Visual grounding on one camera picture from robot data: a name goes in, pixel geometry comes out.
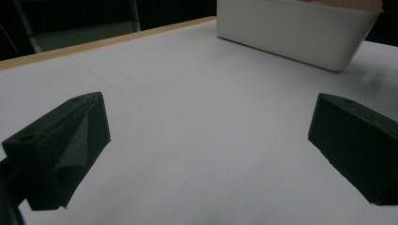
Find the white plastic bin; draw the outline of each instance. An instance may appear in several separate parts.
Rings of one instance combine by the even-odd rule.
[[[218,0],[218,35],[317,67],[341,71],[379,12],[297,0]]]

